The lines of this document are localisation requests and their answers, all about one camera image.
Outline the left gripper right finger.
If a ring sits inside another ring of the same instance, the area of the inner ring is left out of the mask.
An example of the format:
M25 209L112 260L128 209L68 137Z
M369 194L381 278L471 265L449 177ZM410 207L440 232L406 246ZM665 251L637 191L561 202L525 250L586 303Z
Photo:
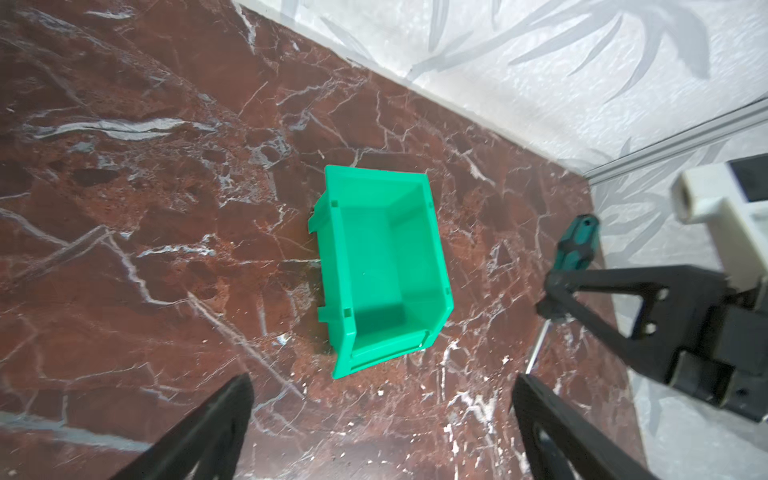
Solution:
M655 477L532 375L517 376L512 408L534 479Z

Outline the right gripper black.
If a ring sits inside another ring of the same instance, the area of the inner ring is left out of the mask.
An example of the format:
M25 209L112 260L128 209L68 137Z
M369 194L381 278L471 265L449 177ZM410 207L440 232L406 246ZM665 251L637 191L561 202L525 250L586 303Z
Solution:
M767 285L691 265L553 270L536 313L574 320L637 374L767 420Z

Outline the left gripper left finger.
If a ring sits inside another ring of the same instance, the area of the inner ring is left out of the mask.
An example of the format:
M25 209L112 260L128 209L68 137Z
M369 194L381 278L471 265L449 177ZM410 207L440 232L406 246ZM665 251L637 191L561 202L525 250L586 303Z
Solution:
M113 477L233 478L253 402L250 376L241 374L233 377Z

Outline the green black screwdriver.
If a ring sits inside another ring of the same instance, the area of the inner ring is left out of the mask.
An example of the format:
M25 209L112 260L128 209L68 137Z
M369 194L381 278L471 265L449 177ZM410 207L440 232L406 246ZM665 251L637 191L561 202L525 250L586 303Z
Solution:
M594 214L577 216L557 243L555 271L586 270L595 259L599 247L600 221ZM525 373L530 374L542 349L549 327L567 319L566 311L546 294L537 304L536 313L544 319L538 338L529 356Z

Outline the green plastic bin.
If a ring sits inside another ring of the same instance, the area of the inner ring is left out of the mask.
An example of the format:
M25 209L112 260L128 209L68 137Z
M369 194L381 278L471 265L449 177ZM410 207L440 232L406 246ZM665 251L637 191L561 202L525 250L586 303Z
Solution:
M325 168L316 235L333 378L431 347L454 309L429 179Z

